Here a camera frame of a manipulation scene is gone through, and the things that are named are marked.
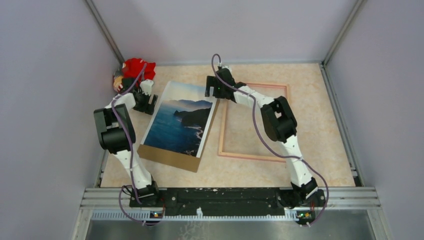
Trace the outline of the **seascape photo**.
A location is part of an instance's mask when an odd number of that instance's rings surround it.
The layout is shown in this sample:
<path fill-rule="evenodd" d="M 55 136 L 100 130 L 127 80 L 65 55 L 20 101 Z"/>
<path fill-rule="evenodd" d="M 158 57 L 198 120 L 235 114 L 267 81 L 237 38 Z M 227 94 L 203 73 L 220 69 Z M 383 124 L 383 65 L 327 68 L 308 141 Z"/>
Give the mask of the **seascape photo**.
<path fill-rule="evenodd" d="M 141 144 L 199 158 L 216 106 L 204 87 L 169 81 Z"/>

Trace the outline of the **pink wooden picture frame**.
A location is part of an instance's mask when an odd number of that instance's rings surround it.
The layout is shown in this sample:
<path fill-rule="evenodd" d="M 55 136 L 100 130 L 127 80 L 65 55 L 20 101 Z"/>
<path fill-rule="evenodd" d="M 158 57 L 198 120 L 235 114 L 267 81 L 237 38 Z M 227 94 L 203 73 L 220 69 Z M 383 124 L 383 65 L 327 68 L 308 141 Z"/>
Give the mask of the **pink wooden picture frame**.
<path fill-rule="evenodd" d="M 251 89 L 271 97 L 283 96 L 290 102 L 290 85 L 285 83 L 251 83 Z M 236 104 L 231 100 L 220 100 L 222 105 L 221 124 L 218 137 L 218 156 L 242 160 L 256 160 L 267 162 L 284 162 L 285 159 L 272 154 L 258 137 L 252 117 L 252 107 Z M 268 138 L 262 120 L 259 106 L 255 108 L 255 120 L 260 135 L 264 141 L 281 155 L 279 142 Z"/>

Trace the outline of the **brown frame backing board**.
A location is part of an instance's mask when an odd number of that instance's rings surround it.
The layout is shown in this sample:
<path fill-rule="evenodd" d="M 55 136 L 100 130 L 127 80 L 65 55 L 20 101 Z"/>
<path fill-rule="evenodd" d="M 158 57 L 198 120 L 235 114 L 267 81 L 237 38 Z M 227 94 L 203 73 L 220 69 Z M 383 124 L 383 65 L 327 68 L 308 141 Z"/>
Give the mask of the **brown frame backing board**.
<path fill-rule="evenodd" d="M 199 169 L 207 138 L 208 134 L 205 139 L 205 143 L 200 157 L 189 156 L 182 153 L 176 153 L 169 150 L 146 146 L 142 145 L 141 143 L 138 147 L 137 152 L 143 159 L 196 173 Z"/>

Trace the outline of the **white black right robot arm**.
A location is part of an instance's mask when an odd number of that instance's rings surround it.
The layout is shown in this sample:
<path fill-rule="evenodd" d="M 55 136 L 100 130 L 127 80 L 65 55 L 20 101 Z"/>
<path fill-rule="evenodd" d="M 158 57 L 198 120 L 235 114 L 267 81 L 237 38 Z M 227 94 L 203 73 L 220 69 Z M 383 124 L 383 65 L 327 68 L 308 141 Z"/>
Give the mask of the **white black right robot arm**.
<path fill-rule="evenodd" d="M 235 82 L 229 68 L 219 67 L 213 76 L 206 77 L 206 97 L 231 100 L 252 109 L 252 121 L 257 131 L 256 110 L 260 111 L 266 136 L 279 144 L 284 154 L 271 150 L 275 156 L 285 159 L 293 191 L 290 208 L 307 206 L 314 198 L 329 200 L 329 188 L 320 191 L 313 174 L 318 174 L 303 158 L 297 137 L 297 120 L 284 96 L 270 97 L 251 89 L 243 82 Z"/>

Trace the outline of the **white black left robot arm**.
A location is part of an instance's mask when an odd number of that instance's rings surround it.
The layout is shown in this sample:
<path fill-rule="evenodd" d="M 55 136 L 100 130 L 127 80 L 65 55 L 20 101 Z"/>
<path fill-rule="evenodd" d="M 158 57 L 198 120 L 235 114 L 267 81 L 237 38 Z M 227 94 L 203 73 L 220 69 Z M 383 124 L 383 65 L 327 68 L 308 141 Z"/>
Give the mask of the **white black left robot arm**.
<path fill-rule="evenodd" d="M 161 194 L 137 153 L 136 133 L 129 110 L 153 115 L 158 96 L 152 94 L 154 82 L 144 77 L 123 78 L 122 84 L 121 91 L 107 106 L 93 112 L 98 141 L 126 170 L 131 179 L 131 196 L 154 207 L 160 202 Z"/>

